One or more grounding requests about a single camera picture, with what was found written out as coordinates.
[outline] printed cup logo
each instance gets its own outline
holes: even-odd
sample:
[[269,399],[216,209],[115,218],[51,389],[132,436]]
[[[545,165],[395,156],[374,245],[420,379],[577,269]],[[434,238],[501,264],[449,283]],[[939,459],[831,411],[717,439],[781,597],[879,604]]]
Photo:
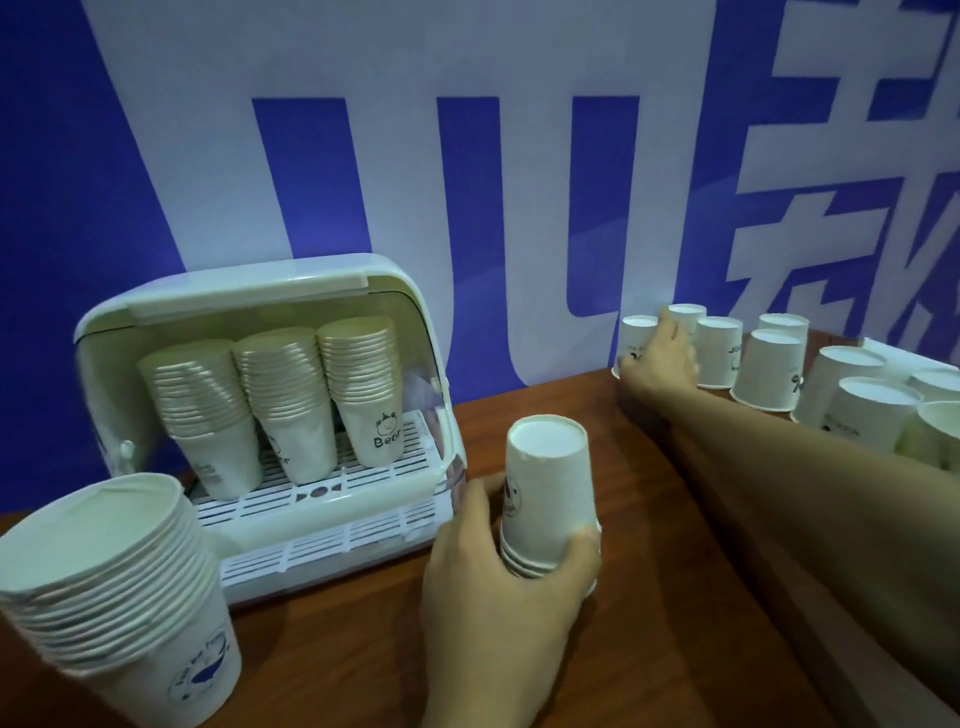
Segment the printed cup logo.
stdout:
[[396,412],[392,412],[389,415],[384,412],[383,417],[376,421],[376,434],[378,437],[373,438],[373,445],[377,448],[390,445],[400,436],[399,425],[400,421],[396,418]]
[[730,355],[730,370],[736,372],[740,369],[740,349],[742,348],[741,344],[737,344],[735,347],[730,349],[727,353]]
[[217,675],[230,652],[227,626],[222,624],[204,643],[203,648],[177,673],[167,694],[178,703],[195,700],[216,685]]
[[849,425],[844,425],[842,422],[837,420],[833,415],[825,415],[824,423],[820,427],[824,432],[832,432],[833,430],[839,430],[840,432],[846,432],[852,437],[859,437],[860,432],[855,427]]
[[503,486],[503,515],[515,516],[520,512],[520,503],[520,490],[508,474],[507,482]]

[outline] wooden table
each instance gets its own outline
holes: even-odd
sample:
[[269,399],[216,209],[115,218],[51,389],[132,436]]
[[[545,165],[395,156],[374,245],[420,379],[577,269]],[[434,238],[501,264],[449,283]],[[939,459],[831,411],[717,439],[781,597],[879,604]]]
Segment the wooden table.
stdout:
[[[471,475],[503,467],[510,424],[556,413],[590,435],[604,570],[543,726],[833,726],[658,447],[594,372],[456,408]],[[208,726],[414,727],[427,554],[235,616],[236,692]],[[0,629],[0,725],[122,722]]]

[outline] cup bottom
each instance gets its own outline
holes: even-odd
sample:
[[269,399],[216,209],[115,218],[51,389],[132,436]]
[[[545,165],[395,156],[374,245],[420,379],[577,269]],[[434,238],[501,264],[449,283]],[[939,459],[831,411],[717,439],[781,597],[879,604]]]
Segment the cup bottom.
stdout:
[[797,406],[797,404],[794,402],[788,407],[761,407],[759,404],[753,404],[752,402],[742,400],[740,397],[738,397],[736,394],[733,393],[733,389],[730,390],[730,397],[733,401],[739,402],[740,404],[743,404],[746,407],[752,407],[753,409],[758,409],[760,410],[760,412],[778,412],[778,413],[793,412],[793,410]]

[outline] wall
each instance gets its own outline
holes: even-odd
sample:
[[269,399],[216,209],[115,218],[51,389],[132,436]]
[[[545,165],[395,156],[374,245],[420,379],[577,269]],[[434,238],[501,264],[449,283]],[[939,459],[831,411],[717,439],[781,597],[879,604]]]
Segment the wall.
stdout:
[[0,0],[0,508],[103,473],[70,334],[144,280],[375,251],[470,400],[621,312],[960,360],[958,0]]

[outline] upside-down paper cup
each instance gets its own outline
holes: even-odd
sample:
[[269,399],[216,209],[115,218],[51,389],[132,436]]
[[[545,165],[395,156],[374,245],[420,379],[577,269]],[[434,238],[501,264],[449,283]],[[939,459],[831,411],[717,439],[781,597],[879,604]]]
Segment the upside-down paper cup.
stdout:
[[730,395],[764,412],[789,412],[804,378],[804,342],[777,328],[758,328],[740,359]]
[[330,400],[290,417],[262,419],[260,423],[276,459],[292,482],[312,483],[337,467]]
[[707,316],[707,307],[699,303],[673,303],[669,310],[670,316],[686,329],[692,341],[697,333],[697,323]]
[[263,482],[253,417],[218,432],[175,437],[206,491],[217,500],[235,500]]
[[893,452],[903,426],[923,400],[906,384],[848,376],[833,393],[821,429],[877,452]]
[[914,372],[907,382],[924,396],[924,401],[960,400],[960,372],[950,369],[926,369]]
[[613,376],[620,378],[620,360],[624,356],[639,359],[657,330],[656,316],[624,316],[616,337],[616,359]]
[[361,402],[337,401],[353,453],[361,465],[382,468],[403,454],[403,409],[398,393]]
[[848,376],[879,376],[884,363],[882,356],[861,347],[823,347],[790,419],[808,427],[821,427],[840,380]]
[[960,401],[918,406],[903,428],[896,453],[960,477]]
[[740,369],[743,322],[727,316],[705,316],[697,324],[697,384],[704,389],[730,389]]
[[553,570],[575,532],[597,523],[587,431],[559,415],[517,420],[507,433],[501,536],[517,560]]

